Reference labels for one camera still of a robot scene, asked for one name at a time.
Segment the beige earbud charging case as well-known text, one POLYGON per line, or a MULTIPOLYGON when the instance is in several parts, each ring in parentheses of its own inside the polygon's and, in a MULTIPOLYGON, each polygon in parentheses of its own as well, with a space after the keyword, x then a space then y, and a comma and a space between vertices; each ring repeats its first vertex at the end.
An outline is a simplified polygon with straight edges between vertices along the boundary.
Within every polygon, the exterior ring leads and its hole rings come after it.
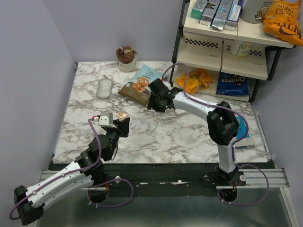
POLYGON ((124 111, 120 111, 116 114, 116 116, 119 119, 119 121, 122 121, 128 117, 128 114, 124 111))

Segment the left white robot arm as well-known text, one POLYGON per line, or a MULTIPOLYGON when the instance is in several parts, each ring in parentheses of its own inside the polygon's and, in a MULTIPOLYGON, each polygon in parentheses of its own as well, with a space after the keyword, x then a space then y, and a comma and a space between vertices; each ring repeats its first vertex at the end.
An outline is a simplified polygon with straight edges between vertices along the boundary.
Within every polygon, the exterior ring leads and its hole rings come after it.
POLYGON ((60 196, 82 187, 99 187, 106 183, 103 163, 115 158, 119 139, 128 137, 130 118, 116 119, 109 124, 105 123, 105 116, 97 115, 88 120, 89 125, 95 119, 106 133, 96 134, 88 149, 46 180, 29 187, 21 185, 14 190, 13 210, 17 211, 22 225, 41 218, 46 207, 60 196))

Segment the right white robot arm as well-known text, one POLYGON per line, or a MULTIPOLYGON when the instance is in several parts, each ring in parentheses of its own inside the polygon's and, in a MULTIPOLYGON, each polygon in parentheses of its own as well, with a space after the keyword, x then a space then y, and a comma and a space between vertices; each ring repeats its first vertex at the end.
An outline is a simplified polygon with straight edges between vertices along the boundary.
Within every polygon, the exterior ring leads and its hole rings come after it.
POLYGON ((180 88, 169 89, 160 79, 148 85, 151 95, 148 109, 164 113, 166 109, 179 109, 207 122, 210 138, 217 144, 219 166, 217 180, 229 185, 235 180, 238 168, 235 164, 232 144, 240 127, 234 112, 227 102, 219 104, 196 99, 180 88))

